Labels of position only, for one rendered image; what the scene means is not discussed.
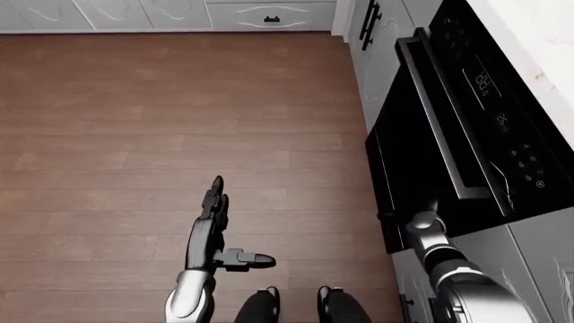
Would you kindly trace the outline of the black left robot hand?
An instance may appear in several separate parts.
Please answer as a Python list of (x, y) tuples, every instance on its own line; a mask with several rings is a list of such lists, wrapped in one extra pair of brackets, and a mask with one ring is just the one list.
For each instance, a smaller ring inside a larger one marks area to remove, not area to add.
[(269, 255), (225, 248), (223, 234), (229, 224), (230, 200), (223, 188), (223, 177), (215, 177), (204, 195), (202, 212), (196, 218), (187, 242), (184, 268), (214, 274), (219, 268), (246, 273), (276, 266), (276, 260)]

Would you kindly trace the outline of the white cabinet beside dishwasher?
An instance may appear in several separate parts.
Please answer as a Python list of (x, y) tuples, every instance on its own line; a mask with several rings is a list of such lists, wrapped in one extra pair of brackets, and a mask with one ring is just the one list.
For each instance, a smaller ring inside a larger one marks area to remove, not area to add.
[(574, 207), (454, 238), (538, 323), (574, 323)]

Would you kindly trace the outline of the black dishwasher control panel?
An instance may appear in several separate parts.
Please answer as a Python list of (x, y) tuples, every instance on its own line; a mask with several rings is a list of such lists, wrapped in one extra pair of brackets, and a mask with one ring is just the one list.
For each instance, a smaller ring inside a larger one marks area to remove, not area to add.
[(506, 211), (574, 206), (574, 150), (466, 0), (442, 0), (430, 43)]

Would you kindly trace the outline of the white ornate cabinet door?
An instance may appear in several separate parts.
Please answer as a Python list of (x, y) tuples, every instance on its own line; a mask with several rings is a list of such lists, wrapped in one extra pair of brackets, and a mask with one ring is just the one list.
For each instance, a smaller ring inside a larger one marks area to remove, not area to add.
[(0, 0), (0, 31), (89, 31), (71, 0)]
[(139, 0), (154, 29), (210, 29), (204, 0)]
[(152, 29), (139, 0), (72, 0), (86, 21), (97, 31)]

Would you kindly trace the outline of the black left robot leg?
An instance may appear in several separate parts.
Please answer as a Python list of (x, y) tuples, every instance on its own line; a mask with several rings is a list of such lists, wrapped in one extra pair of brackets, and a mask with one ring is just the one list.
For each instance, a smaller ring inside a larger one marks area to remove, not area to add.
[(251, 295), (239, 310), (233, 323), (279, 323), (280, 312), (279, 290), (270, 286)]

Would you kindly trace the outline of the white marble countertop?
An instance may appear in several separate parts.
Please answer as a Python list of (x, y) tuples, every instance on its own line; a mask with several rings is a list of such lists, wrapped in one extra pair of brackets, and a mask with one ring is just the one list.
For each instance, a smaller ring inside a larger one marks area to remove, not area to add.
[(574, 149), (574, 0), (466, 0)]

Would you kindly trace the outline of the white cabinet drawer front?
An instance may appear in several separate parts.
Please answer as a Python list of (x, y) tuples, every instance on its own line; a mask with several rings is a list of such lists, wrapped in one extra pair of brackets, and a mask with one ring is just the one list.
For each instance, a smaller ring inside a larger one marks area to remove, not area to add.
[(335, 0), (206, 0), (216, 31), (330, 31), (335, 8)]

